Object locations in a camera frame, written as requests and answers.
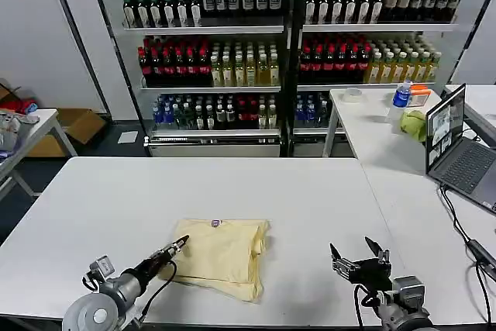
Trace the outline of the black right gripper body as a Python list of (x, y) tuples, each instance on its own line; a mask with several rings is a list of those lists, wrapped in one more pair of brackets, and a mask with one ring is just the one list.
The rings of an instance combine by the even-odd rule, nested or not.
[(361, 284), (366, 289), (392, 289), (391, 264), (370, 258), (353, 262), (348, 280), (352, 284)]

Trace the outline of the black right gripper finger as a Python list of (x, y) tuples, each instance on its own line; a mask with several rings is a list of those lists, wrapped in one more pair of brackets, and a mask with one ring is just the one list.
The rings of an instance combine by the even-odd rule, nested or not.
[(383, 250), (379, 243), (376, 241), (372, 240), (368, 236), (364, 237), (368, 247), (374, 254), (373, 258), (366, 259), (365, 263), (369, 266), (371, 265), (379, 265), (379, 266), (390, 266), (390, 251), (389, 250)]
[(329, 244), (329, 248), (332, 257), (332, 269), (342, 278), (349, 280), (350, 276), (353, 276), (360, 267), (342, 257), (332, 243)]

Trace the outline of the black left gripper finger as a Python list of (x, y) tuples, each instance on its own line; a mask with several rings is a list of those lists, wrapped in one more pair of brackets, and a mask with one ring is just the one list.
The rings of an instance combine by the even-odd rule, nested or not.
[(180, 253), (184, 247), (186, 246), (186, 243), (188, 241), (188, 238), (180, 238), (176, 241), (174, 241), (170, 245), (170, 255), (172, 257), (175, 257), (178, 253)]
[(189, 239), (189, 235), (185, 235), (179, 238), (178, 240), (175, 240), (174, 242), (170, 243), (169, 246), (167, 247), (167, 252), (180, 252), (183, 246), (188, 241), (188, 239)]

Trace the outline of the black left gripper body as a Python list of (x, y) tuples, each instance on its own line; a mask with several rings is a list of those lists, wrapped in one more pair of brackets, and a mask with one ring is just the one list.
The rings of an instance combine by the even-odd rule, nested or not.
[(174, 256), (174, 247), (160, 249), (134, 267), (131, 273), (139, 281), (151, 281)]

